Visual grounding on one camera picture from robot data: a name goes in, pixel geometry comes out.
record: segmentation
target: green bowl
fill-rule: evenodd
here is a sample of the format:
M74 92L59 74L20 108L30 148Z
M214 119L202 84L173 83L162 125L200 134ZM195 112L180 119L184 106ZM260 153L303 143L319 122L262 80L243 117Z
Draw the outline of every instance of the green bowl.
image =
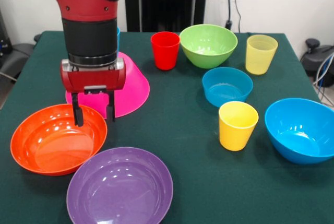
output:
M205 69L226 61L238 44L237 37L229 29L208 24L187 27L181 32L180 40L187 58Z

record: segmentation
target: pink bowl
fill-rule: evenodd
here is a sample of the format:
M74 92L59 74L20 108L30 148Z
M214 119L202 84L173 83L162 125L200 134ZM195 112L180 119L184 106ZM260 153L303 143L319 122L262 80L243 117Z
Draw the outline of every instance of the pink bowl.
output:
M115 91L115 115L116 117L122 117L136 111L145 103L150 94L150 84L129 56L119 52L118 57L123 58L126 65L124 87L122 90ZM65 98L67 103L72 103L69 92L66 92ZM105 93L97 95L79 93L78 98L80 105L93 108L106 118L106 107L109 102L108 95Z

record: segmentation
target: orange bowl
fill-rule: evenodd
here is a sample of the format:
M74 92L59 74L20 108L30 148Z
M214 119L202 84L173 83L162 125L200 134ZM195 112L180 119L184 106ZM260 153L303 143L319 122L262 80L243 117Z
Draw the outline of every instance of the orange bowl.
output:
M94 109L81 105L84 124L74 125L72 106L54 105L26 118L11 138L10 152L23 168L44 175L75 172L105 142L107 125Z

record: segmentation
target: yellow cup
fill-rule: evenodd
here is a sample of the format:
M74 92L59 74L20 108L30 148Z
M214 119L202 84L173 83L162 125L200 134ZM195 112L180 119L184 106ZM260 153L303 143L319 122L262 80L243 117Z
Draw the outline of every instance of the yellow cup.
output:
M219 109L220 144L230 150L243 149L259 120L257 111L241 101L230 101Z
M277 41L270 36L262 34L250 36L247 39L247 71L258 75L266 73L277 47Z

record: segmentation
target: white wall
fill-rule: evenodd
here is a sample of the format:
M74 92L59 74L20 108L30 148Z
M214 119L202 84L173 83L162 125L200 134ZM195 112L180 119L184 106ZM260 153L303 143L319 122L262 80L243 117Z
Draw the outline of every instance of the white wall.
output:
M232 31L237 32L232 2ZM241 32L284 32L298 57L306 50L307 38L334 44L334 0L237 0L237 4ZM205 23L225 26L227 19L227 0L207 0Z
M63 30L56 0L0 0L5 25L13 44L33 43L33 37L45 30ZM126 31L125 0L120 0L117 24Z
M334 0L237 0L242 32L284 32L298 56L305 39L334 43ZM0 7L13 43L32 42L44 30L62 30L56 0L0 0ZM227 0L207 0L205 23L225 25ZM237 31L237 13L232 3L232 30ZM125 0L118 6L118 25L126 31Z

